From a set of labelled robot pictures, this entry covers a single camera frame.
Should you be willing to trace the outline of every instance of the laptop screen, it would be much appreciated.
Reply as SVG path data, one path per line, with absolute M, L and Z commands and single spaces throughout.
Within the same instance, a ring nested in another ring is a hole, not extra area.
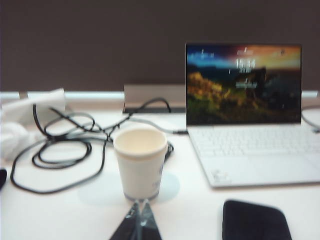
M 187 125 L 301 122 L 301 46 L 186 44 Z

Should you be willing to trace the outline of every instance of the cup rim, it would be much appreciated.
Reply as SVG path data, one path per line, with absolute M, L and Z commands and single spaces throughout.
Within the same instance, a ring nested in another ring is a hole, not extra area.
M 163 144 L 161 144 L 159 147 L 157 147 L 154 150 L 145 151 L 143 153 L 136 153 L 136 152 L 131 152 L 131 151 L 126 151 L 126 150 L 120 149 L 119 146 L 117 145 L 118 137 L 120 137 L 123 134 L 133 132 L 133 131 L 138 131 L 138 130 L 147 130 L 147 131 L 157 132 L 157 133 L 161 134 L 164 138 Z M 134 127 L 134 128 L 130 128 L 130 129 L 125 129 L 125 130 L 122 130 L 122 132 L 119 133 L 116 136 L 116 138 L 113 140 L 114 150 L 116 152 L 118 152 L 119 154 L 126 155 L 128 157 L 140 157 L 141 158 L 141 157 L 147 157 L 147 156 L 153 155 L 153 154 L 158 154 L 161 151 L 163 151 L 167 145 L 168 145 L 168 141 L 167 141 L 166 135 L 162 131 L 158 130 L 157 128 L 152 128 L 152 127 Z

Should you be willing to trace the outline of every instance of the black object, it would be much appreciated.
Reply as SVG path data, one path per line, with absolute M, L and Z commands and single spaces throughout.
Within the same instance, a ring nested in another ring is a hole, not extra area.
M 109 240 L 162 240 L 149 201 L 139 212 L 136 201 Z
M 2 189 L 3 185 L 5 184 L 7 179 L 7 170 L 4 168 L 0 170 L 0 190 Z
M 278 209 L 236 200 L 223 205 L 223 240 L 292 240 Z
M 135 240 L 137 239 L 137 226 L 139 223 L 139 203 L 135 202 L 125 215 L 123 221 L 116 229 L 110 240 Z

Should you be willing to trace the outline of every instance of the black cable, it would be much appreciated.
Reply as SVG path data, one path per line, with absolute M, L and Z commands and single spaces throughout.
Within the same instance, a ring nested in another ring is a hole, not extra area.
M 34 119 L 35 125 L 37 126 L 38 130 L 46 138 L 42 139 L 40 141 L 37 141 L 34 144 L 28 146 L 27 148 L 22 150 L 16 156 L 16 158 L 14 159 L 14 161 L 12 163 L 12 169 L 11 169 L 11 174 L 10 174 L 10 180 L 11 180 L 12 184 L 21 190 L 35 193 L 35 194 L 53 194 L 53 193 L 58 193 L 58 192 L 73 188 L 75 186 L 78 186 L 84 182 L 87 182 L 87 181 L 95 178 L 96 176 L 98 176 L 102 172 L 102 170 L 104 168 L 106 146 L 107 146 L 107 143 L 111 143 L 111 144 L 113 143 L 113 139 L 111 138 L 111 134 L 113 133 L 113 131 L 116 128 L 119 128 L 122 123 L 129 120 L 134 113 L 138 113 L 140 110 L 145 108 L 147 105 L 154 103 L 154 102 L 164 102 L 167 106 L 168 112 L 169 113 L 171 112 L 171 108 L 170 108 L 168 102 L 164 98 L 157 97 L 157 98 L 154 98 L 154 99 L 151 99 L 151 100 L 145 102 L 142 106 L 137 108 L 134 112 L 130 113 L 127 117 L 120 120 L 116 124 L 113 124 L 113 125 L 105 127 L 105 128 L 102 128 L 99 124 L 97 124 L 96 121 L 94 120 L 94 118 L 87 113 L 72 112 L 70 114 L 63 114 L 53 107 L 51 107 L 49 109 L 51 111 L 53 111 L 54 113 L 56 113 L 58 115 L 58 117 L 53 119 L 49 123 L 47 123 L 44 127 L 42 127 L 40 124 L 39 118 L 38 118 L 38 114 L 37 114 L 37 106 L 34 104 L 32 107 L 32 112 L 33 112 L 33 119 Z M 86 122 L 84 124 L 80 124 L 80 123 L 76 122 L 75 120 L 73 120 L 73 118 L 77 117 L 77 116 L 86 117 L 90 121 Z M 74 127 L 72 129 L 70 129 L 69 131 L 66 131 L 61 134 L 56 134 L 56 135 L 48 132 L 48 128 L 50 126 L 52 126 L 62 120 L 66 120 L 66 121 L 70 122 L 72 125 L 74 125 Z M 84 136 L 84 134 L 86 134 L 86 133 L 104 134 L 105 138 Z M 31 149 L 39 146 L 40 144 L 43 144 L 43 145 L 41 146 L 40 150 L 38 150 L 32 156 L 32 158 L 31 158 L 32 164 L 34 166 L 36 166 L 37 168 L 41 168 L 41 169 L 45 169 L 45 170 L 59 170 L 59 169 L 65 169 L 65 168 L 72 167 L 72 166 L 82 162 L 83 160 L 85 160 L 92 152 L 92 144 L 91 144 L 92 141 L 103 142 L 101 164 L 100 164 L 98 171 L 95 172 L 94 174 L 92 174 L 86 178 L 83 178 L 81 180 L 78 180 L 74 183 L 71 183 L 69 185 L 66 185 L 66 186 L 63 186 L 60 188 L 56 188 L 56 189 L 52 189 L 52 190 L 46 190 L 46 191 L 32 189 L 32 188 L 29 188 L 27 186 L 23 186 L 22 184 L 16 182 L 15 171 L 16 171 L 18 161 L 21 159 L 22 155 L 24 155 L 26 152 L 30 151 Z M 49 160 L 46 160 L 42 157 L 43 152 L 45 150 L 47 150 L 49 147 L 51 147 L 55 144 L 69 143 L 69 142 L 76 142 L 76 143 L 83 144 L 86 147 L 85 154 L 82 157 L 79 157 L 76 159 L 68 159 L 68 160 L 50 160 L 49 161 Z M 170 154 L 172 153 L 173 150 L 174 150 L 174 147 L 172 146 L 171 143 L 168 142 L 168 149 L 167 149 L 167 153 L 165 154 L 165 161 L 168 159 L 168 157 L 170 156 Z
M 304 116 L 304 111 L 305 110 L 314 110 L 314 109 L 320 109 L 320 105 L 311 105 L 311 106 L 305 106 L 301 109 L 301 117 L 302 119 L 309 124 L 310 126 L 314 127 L 314 132 L 315 133 L 320 133 L 320 125 L 316 124 L 314 122 L 311 122 L 310 120 L 308 120 L 305 116 Z

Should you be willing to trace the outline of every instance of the black phone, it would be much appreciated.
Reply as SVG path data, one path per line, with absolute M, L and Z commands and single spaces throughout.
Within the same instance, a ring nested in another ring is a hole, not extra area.
M 223 205 L 223 240 L 292 240 L 285 215 L 274 207 L 237 200 Z

